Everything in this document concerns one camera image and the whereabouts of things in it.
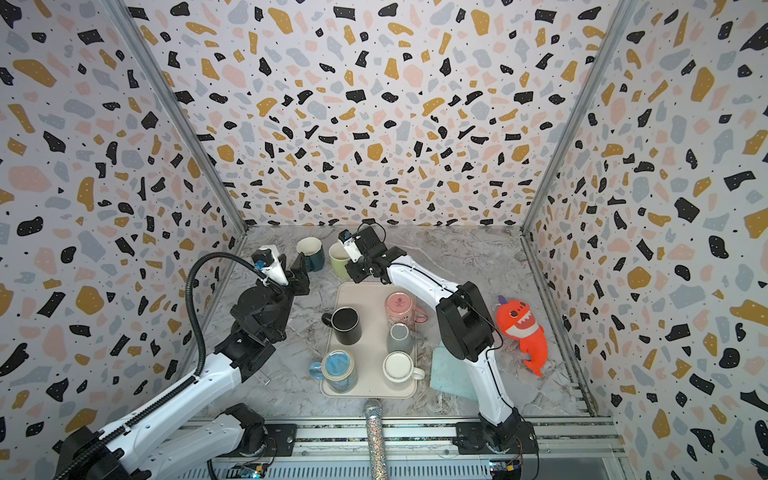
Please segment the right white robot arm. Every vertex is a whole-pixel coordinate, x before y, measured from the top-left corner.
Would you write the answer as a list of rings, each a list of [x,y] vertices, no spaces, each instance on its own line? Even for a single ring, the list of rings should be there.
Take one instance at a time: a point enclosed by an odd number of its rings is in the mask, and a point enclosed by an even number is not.
[[[456,426],[454,444],[459,452],[537,453],[534,427],[514,406],[502,381],[495,354],[502,335],[477,286],[429,271],[403,249],[386,246],[371,225],[363,224],[354,232],[343,230],[338,239],[349,256],[346,271],[354,282],[377,278],[435,310],[442,344],[465,365],[478,399],[479,420]]]

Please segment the pink ghost mug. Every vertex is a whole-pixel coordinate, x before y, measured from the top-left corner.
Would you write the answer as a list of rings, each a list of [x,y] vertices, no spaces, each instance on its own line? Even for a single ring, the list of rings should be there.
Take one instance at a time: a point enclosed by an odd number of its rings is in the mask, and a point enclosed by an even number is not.
[[[384,308],[390,325],[403,324],[414,330],[417,324],[429,319],[428,314],[416,304],[411,295],[403,291],[391,293],[385,300]]]

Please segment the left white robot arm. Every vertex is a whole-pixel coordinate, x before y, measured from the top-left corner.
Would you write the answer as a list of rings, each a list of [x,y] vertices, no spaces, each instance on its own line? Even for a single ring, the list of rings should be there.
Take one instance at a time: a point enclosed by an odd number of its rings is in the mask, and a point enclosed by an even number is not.
[[[257,277],[231,310],[229,335],[206,350],[193,293],[198,272],[213,259],[231,260]],[[244,404],[183,436],[173,434],[203,407],[255,375],[287,337],[293,301],[310,290],[305,255],[292,264],[273,245],[250,258],[228,252],[200,257],[185,284],[185,305],[197,345],[195,369],[141,408],[97,431],[80,427],[58,450],[58,479],[174,479],[230,452],[266,451],[271,443],[263,418]]]

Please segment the light green mug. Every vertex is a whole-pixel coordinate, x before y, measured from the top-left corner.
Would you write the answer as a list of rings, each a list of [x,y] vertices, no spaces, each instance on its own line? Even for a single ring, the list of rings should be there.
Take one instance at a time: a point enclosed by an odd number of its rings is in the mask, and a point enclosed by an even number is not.
[[[346,270],[350,257],[340,242],[335,242],[328,250],[331,268],[335,275],[343,281],[348,281],[350,275]]]

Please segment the dark green mug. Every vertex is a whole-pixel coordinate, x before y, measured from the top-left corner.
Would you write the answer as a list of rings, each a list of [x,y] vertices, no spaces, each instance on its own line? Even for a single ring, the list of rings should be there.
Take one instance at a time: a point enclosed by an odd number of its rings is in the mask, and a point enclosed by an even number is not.
[[[302,238],[296,246],[299,254],[303,255],[303,265],[308,272],[319,272],[325,265],[325,253],[322,241],[316,237]]]

